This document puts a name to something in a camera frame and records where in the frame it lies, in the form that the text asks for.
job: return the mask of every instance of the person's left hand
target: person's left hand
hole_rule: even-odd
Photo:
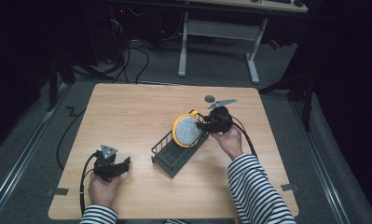
[[[111,207],[117,194],[117,187],[121,175],[111,179],[110,182],[103,181],[100,176],[93,172],[90,174],[90,200],[92,204],[98,204],[105,207]]]

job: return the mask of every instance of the white desk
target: white desk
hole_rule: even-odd
[[[262,0],[258,3],[253,3],[251,0],[189,0],[188,2],[217,4],[231,7],[251,7],[264,10],[279,10],[289,12],[306,13],[308,9],[297,7],[292,2],[291,4],[283,4]],[[254,84],[259,83],[258,74],[255,69],[255,54],[264,34],[268,20],[261,21],[259,26],[241,25],[234,23],[216,22],[216,21],[199,21],[189,20],[188,13],[185,14],[184,29],[183,29],[183,45],[180,53],[178,76],[184,77],[186,75],[186,42],[189,35],[204,35],[221,38],[231,38],[253,41],[254,44],[250,49],[250,53],[246,54],[246,62],[249,66],[250,76]]]

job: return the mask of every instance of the small metal piece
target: small metal piece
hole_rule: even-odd
[[[61,189],[61,188],[49,188],[46,192],[46,195],[52,197],[54,195],[67,195],[69,189]]]
[[[113,156],[114,154],[116,154],[118,152],[117,149],[115,149],[113,147],[108,147],[108,146],[105,146],[105,145],[101,145],[101,149],[102,149],[102,153],[103,153],[103,156],[104,156],[105,159],[110,158],[111,156]]]
[[[286,184],[286,185],[281,185],[281,187],[283,191],[292,190],[294,192],[294,191],[299,190],[299,187],[297,184]]]
[[[213,103],[213,102],[215,101],[215,98],[214,98],[214,96],[212,96],[212,95],[206,95],[206,96],[205,96],[205,101],[206,101],[207,103]]]
[[[214,104],[209,105],[208,109],[218,108],[218,107],[223,106],[223,105],[229,105],[229,104],[234,103],[236,101],[237,101],[237,99],[216,101]]]

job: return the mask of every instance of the yellow round brush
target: yellow round brush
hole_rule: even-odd
[[[198,111],[184,114],[177,118],[172,127],[172,138],[180,147],[193,147],[200,137],[196,122]]]

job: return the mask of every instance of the wooden table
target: wooden table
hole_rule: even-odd
[[[114,208],[119,218],[234,218],[238,217],[227,183],[229,157],[209,137],[180,172],[171,179],[151,161],[151,148],[191,109],[208,115],[206,95],[216,100],[237,98],[227,106],[248,132],[269,180],[292,214],[298,214],[282,159],[269,127],[258,91],[251,88],[98,84],[80,125],[58,188],[49,208],[53,219],[79,219],[79,182],[87,158],[101,144],[118,149],[116,163],[131,156],[130,171],[121,177]],[[250,148],[242,139],[246,153]],[[86,204],[90,204],[85,180]]]

